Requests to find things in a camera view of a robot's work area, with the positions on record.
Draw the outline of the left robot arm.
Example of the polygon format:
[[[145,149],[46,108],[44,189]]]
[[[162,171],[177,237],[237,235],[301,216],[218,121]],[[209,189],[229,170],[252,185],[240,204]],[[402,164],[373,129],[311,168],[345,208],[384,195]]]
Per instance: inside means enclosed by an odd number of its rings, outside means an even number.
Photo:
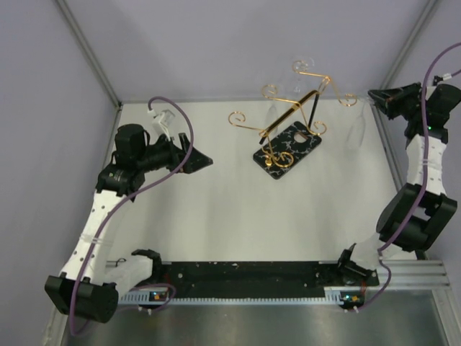
[[[115,212],[135,201],[142,191],[145,175],[159,169],[170,174],[195,173],[212,165],[213,160],[198,151],[185,133],[180,146],[165,134],[155,143],[139,124],[118,128],[115,151],[110,163],[99,173],[91,212],[69,260],[56,276],[49,276],[45,292],[57,310],[74,320],[76,317],[108,322],[119,299],[137,284],[157,285],[163,279],[161,257],[150,249],[136,249],[117,267],[107,270],[113,242]]]

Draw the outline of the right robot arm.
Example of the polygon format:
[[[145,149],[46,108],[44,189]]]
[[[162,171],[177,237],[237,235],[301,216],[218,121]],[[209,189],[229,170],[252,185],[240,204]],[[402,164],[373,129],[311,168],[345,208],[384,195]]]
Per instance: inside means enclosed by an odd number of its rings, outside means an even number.
[[[457,210],[442,182],[442,158],[448,144],[445,125],[460,103],[460,89],[449,84],[423,88],[420,83],[394,89],[371,89],[376,108],[393,120],[407,122],[407,181],[378,219],[376,232],[384,247],[426,251]]]

